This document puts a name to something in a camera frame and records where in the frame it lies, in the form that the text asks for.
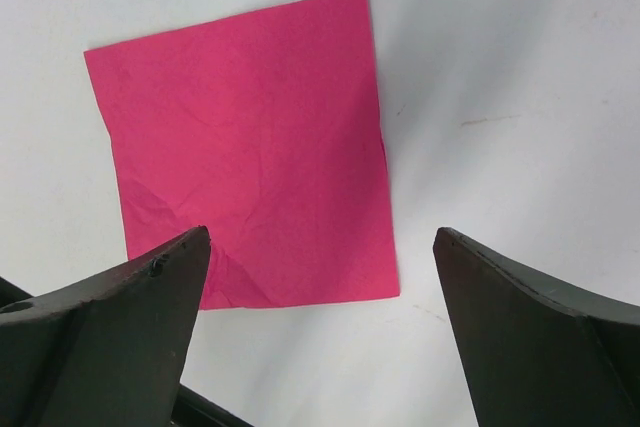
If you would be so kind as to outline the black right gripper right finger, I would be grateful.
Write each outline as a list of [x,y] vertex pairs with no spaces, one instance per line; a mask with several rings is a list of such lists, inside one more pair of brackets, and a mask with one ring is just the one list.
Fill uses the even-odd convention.
[[433,252],[479,425],[638,425],[637,306],[449,227]]

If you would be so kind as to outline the pink paper napkin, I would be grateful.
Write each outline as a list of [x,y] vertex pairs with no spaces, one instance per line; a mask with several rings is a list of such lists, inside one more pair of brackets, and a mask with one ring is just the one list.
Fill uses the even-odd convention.
[[85,52],[126,251],[205,226],[204,310],[396,297],[369,0],[302,0]]

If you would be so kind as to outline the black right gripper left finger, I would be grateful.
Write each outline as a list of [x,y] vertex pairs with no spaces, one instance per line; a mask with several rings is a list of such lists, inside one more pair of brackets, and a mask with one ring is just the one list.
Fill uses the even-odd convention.
[[2,281],[2,425],[169,425],[210,252],[199,226],[44,295]]

